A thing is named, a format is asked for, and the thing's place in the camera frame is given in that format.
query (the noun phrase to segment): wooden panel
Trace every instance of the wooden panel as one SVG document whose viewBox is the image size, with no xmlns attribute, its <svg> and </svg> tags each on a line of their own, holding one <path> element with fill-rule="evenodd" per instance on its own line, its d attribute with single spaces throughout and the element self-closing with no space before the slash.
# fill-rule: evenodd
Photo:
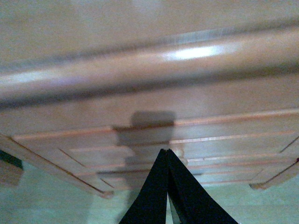
<svg viewBox="0 0 299 224">
<path fill-rule="evenodd" d="M 296 158 L 284 157 L 280 154 L 255 154 L 255 155 L 236 155 L 224 157 L 209 157 L 188 160 L 189 167 L 229 167 L 229 166 L 248 166 L 248 165 L 267 165 L 267 164 L 293 164 Z"/>
<path fill-rule="evenodd" d="M 203 174 L 224 174 L 229 172 L 247 172 L 256 170 L 262 172 L 263 170 L 275 171 L 278 169 L 285 169 L 293 164 L 293 161 L 269 161 L 268 163 L 219 163 L 211 165 L 188 166 L 187 168 L 193 175 Z M 123 178 L 123 179 L 138 179 L 146 178 L 150 170 L 135 170 L 131 172 L 114 171 L 114 172 L 97 172 L 90 175 L 97 175 L 100 179 L 106 178 Z"/>
<path fill-rule="evenodd" d="M 160 111 L 173 113 L 175 119 L 193 119 L 294 108 L 299 106 L 298 81 L 298 74 L 266 76 L 5 109 L 0 132 L 12 136 L 106 125 L 127 127 L 140 111 L 145 120 L 147 112 L 156 112 L 159 121 Z"/>
<path fill-rule="evenodd" d="M 22 174 L 22 169 L 0 160 L 0 184 L 9 187 L 17 186 Z"/>
<path fill-rule="evenodd" d="M 177 120 L 147 128 L 103 127 L 18 135 L 14 139 L 73 173 L 84 173 L 96 166 L 152 163 L 159 149 L 169 147 L 185 159 L 278 153 L 297 137 L 298 118 L 298 110 L 285 110 Z M 196 139 L 175 139 L 178 136 Z"/>
<path fill-rule="evenodd" d="M 268 25 L 298 18 L 298 11 L 297 1 L 279 0 L 254 4 L 173 0 L 167 6 L 162 2 L 37 1 L 35 7 L 26 1 L 8 1 L 1 9 L 0 58 L 2 63 L 39 60 L 183 32 Z"/>
<path fill-rule="evenodd" d="M 153 145 L 148 147 L 99 147 L 90 151 L 71 151 L 71 155 L 86 167 L 134 163 L 153 163 L 161 148 L 171 148 L 179 157 L 197 159 L 230 155 L 279 153 L 297 135 L 245 137 L 224 140 L 203 140 L 186 144 Z"/>
<path fill-rule="evenodd" d="M 238 172 L 226 172 L 226 173 L 215 173 L 215 174 L 203 174 L 195 175 L 194 177 L 202 184 L 213 184 L 220 182 L 233 182 L 233 181 L 250 181 L 254 178 L 259 170 L 247 170 L 247 171 L 238 171 Z M 145 181 L 145 178 L 133 178 L 125 179 L 122 177 L 119 178 L 106 178 L 105 181 L 115 189 L 132 189 L 140 188 Z"/>
</svg>

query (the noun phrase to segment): black object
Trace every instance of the black object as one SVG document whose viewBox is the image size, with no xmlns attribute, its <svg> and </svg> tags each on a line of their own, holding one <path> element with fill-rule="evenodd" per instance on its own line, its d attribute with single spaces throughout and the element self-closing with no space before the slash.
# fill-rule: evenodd
<svg viewBox="0 0 299 224">
<path fill-rule="evenodd" d="M 14 156 L 6 152 L 3 152 L 2 150 L 0 150 L 0 160 L 3 160 L 4 162 L 8 162 L 18 168 L 23 169 L 22 160 L 15 158 Z"/>
<path fill-rule="evenodd" d="M 215 202 L 172 150 L 161 149 L 143 187 L 120 224 L 165 224 L 167 193 L 174 221 L 183 224 L 237 224 Z"/>
</svg>

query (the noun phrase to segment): wooden drawer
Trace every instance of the wooden drawer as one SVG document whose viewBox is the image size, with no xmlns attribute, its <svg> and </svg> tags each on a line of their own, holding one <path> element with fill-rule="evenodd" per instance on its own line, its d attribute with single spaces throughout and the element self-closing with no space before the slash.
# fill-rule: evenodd
<svg viewBox="0 0 299 224">
<path fill-rule="evenodd" d="M 239 158 L 238 160 L 223 159 L 217 164 L 213 161 L 197 163 L 197 166 L 188 166 L 190 172 L 203 185 L 213 185 L 229 182 L 265 182 L 275 174 L 292 165 L 295 160 L 290 158 L 275 157 Z M 114 172 L 81 173 L 78 177 L 87 183 L 103 187 L 103 182 L 108 183 L 113 189 L 140 188 L 149 174 L 150 169 L 126 172 L 116 170 Z"/>
<path fill-rule="evenodd" d="M 197 121 L 178 120 L 172 126 L 165 123 L 161 127 L 154 125 L 137 130 L 134 127 L 117 130 L 104 127 L 18 135 L 14 139 L 69 171 L 82 173 L 89 168 L 113 170 L 113 167 L 152 163 L 161 148 L 169 147 L 186 160 L 277 154 L 298 136 L 298 123 L 299 114 L 294 110 L 291 113 L 235 115 L 227 119 L 221 116 Z M 177 134 L 166 133 L 169 128 Z"/>
<path fill-rule="evenodd" d="M 165 119 L 159 116 L 161 111 L 170 112 L 170 119 L 182 120 L 296 108 L 299 107 L 298 81 L 299 75 L 294 73 L 182 87 L 163 86 L 154 91 L 6 109 L 1 112 L 0 131 L 14 136 L 100 126 L 128 127 L 137 112 L 145 112 L 143 120 L 149 112 L 155 112 L 151 121 L 159 122 Z"/>
</svg>

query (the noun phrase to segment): wooden edge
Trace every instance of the wooden edge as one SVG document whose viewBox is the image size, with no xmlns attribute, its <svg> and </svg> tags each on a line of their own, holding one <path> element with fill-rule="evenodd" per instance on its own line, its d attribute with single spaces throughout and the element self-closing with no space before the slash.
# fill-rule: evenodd
<svg viewBox="0 0 299 224">
<path fill-rule="evenodd" d="M 111 198 L 114 194 L 113 191 L 101 191 L 93 187 L 92 185 L 76 177 L 74 174 L 68 172 L 67 170 L 64 170 L 58 165 L 48 161 L 47 159 L 39 156 L 38 154 L 32 152 L 31 150 L 20 145 L 19 143 L 1 134 L 0 147 L 3 151 L 23 161 L 29 162 L 33 166 L 38 167 L 44 170 L 45 172 L 58 177 L 63 181 L 67 181 L 84 191 L 99 195 L 102 198 Z"/>
<path fill-rule="evenodd" d="M 128 84 L 144 89 L 156 83 L 206 77 L 214 79 L 215 75 L 227 78 L 226 73 L 234 72 L 236 68 L 239 71 L 256 71 L 257 68 L 266 69 L 282 63 L 290 67 L 298 63 L 298 33 L 299 27 L 292 24 L 231 35 L 230 38 L 219 35 L 219 38 L 206 42 L 198 39 L 169 45 L 167 41 L 164 46 L 105 56 L 95 54 L 66 60 L 60 65 L 51 62 L 20 70 L 12 70 L 14 66 L 11 65 L 0 75 L 0 103 L 32 103 L 39 102 L 39 96 L 54 99 L 53 96 L 74 96 L 94 90 L 102 94 L 108 91 L 118 93 L 128 89 Z"/>
<path fill-rule="evenodd" d="M 264 183 L 250 184 L 252 189 L 267 189 L 281 184 L 299 174 L 299 158 L 297 161 Z"/>
<path fill-rule="evenodd" d="M 218 115 L 205 118 L 196 118 L 196 119 L 179 119 L 174 121 L 171 126 L 174 127 L 184 127 L 184 126 L 197 126 L 197 125 L 208 125 L 208 124 L 219 124 L 219 123 L 228 123 L 235 121 L 247 121 L 247 120 L 256 120 L 256 119 L 269 119 L 269 118 L 278 118 L 278 117 L 290 117 L 296 116 L 299 117 L 299 108 L 292 109 L 283 109 L 275 111 L 264 111 L 264 112 L 250 112 L 250 113 L 240 113 L 233 115 Z M 159 126 L 149 126 L 142 129 L 156 129 L 162 127 L 168 127 L 169 124 L 159 125 Z M 123 127 L 119 128 L 119 131 L 133 131 L 140 129 L 139 127 Z M 37 132 L 30 134 L 19 134 L 14 135 L 13 139 L 18 140 L 32 140 L 32 139 L 43 139 L 43 138 L 55 138 L 55 137 L 73 137 L 78 135 L 87 135 L 95 133 L 114 133 L 116 130 L 111 126 L 101 126 L 101 127 L 90 127 L 90 128 L 79 128 L 73 130 L 60 130 L 60 131 L 48 131 L 48 132 Z"/>
</svg>

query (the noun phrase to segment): floor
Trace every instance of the floor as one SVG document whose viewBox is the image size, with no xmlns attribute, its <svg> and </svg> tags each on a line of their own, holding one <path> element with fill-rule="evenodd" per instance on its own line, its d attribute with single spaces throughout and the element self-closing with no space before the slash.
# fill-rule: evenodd
<svg viewBox="0 0 299 224">
<path fill-rule="evenodd" d="M 24 170 L 18 187 L 0 187 L 1 224 L 117 224 L 138 194 L 118 191 L 103 199 L 27 163 Z M 242 184 L 206 190 L 238 223 L 299 223 L 299 176 L 265 191 Z M 166 223 L 172 223 L 169 209 Z"/>
</svg>

